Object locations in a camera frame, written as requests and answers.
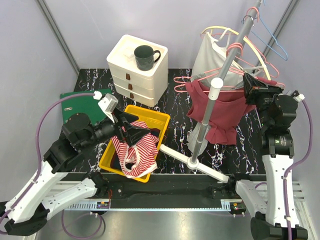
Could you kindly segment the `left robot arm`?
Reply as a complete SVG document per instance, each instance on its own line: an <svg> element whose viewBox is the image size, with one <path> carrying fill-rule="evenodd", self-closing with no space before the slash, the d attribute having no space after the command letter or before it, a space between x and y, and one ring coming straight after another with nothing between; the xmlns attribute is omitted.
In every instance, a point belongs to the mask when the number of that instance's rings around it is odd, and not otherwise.
<svg viewBox="0 0 320 240"><path fill-rule="evenodd" d="M87 198L103 198L108 194L108 181L99 172L87 175L79 184L50 197L51 189L66 177L96 145L119 138L130 147L150 133L147 127L134 126L136 115L118 111L113 119L92 124L85 113L73 114L62 125L61 134L44 156L29 183L10 201L0 204L0 219L5 223L4 235L30 236L68 206Z"/></svg>

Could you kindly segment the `maroon tank top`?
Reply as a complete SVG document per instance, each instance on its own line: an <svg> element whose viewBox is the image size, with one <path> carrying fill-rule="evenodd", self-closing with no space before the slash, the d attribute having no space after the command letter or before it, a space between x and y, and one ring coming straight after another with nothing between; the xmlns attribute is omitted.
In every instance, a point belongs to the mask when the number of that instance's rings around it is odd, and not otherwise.
<svg viewBox="0 0 320 240"><path fill-rule="evenodd" d="M204 118L209 100L209 88L195 80L186 83L185 87L192 100L192 106L187 116L200 123ZM205 139L211 144L235 145L237 143L236 126L244 115L255 108L255 105L246 104L246 98L242 90L221 91L215 101L209 119L210 130L207 132Z"/></svg>

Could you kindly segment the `light blue wire hanger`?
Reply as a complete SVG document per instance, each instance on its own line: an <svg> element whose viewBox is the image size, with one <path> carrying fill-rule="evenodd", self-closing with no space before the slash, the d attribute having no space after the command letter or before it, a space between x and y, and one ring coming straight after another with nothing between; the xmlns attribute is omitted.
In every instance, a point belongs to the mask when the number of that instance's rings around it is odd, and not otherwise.
<svg viewBox="0 0 320 240"><path fill-rule="evenodd" d="M287 23L289 19L289 9L288 7L284 10L284 13L282 14L280 20L278 21L276 27L274 30L271 30L266 22L264 21L264 18L261 17L260 8L261 5L265 6L266 1L265 0L257 0L258 5L254 6L256 8L255 16L251 20L252 25L250 30L248 30L248 34L253 34L254 37L256 37L261 43L264 45L264 50L262 51L262 54L265 57L268 57L271 53L278 56L283 61L288 61L289 55L288 52L285 50L283 45L279 42L278 38L285 27L285 24ZM261 38L252 28L255 28L255 23L261 23L264 29L269 34L269 40L265 41L263 38Z"/></svg>

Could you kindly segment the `red white striped tank top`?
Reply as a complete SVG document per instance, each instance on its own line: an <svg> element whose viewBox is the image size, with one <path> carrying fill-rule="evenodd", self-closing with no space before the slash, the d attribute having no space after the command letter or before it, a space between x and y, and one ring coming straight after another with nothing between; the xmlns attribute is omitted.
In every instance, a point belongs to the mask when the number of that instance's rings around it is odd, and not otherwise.
<svg viewBox="0 0 320 240"><path fill-rule="evenodd" d="M127 178L141 178L158 167L155 157L158 154L159 137L151 135L151 131L132 147L121 143L117 137L111 141L119 158L121 172Z"/></svg>

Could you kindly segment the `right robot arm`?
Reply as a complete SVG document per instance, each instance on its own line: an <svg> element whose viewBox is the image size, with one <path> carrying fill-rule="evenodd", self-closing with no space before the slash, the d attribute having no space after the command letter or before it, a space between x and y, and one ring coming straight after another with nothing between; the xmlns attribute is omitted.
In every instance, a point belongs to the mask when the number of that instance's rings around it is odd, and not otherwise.
<svg viewBox="0 0 320 240"><path fill-rule="evenodd" d="M250 216L255 240L306 240L308 231L300 225L293 193L294 141L289 130L297 117L304 95L297 90L284 94L280 86L261 81L249 73L243 76L247 105L254 105L260 121L260 151L266 173L267 200L263 200L249 179L227 185L228 195L243 200Z"/></svg>

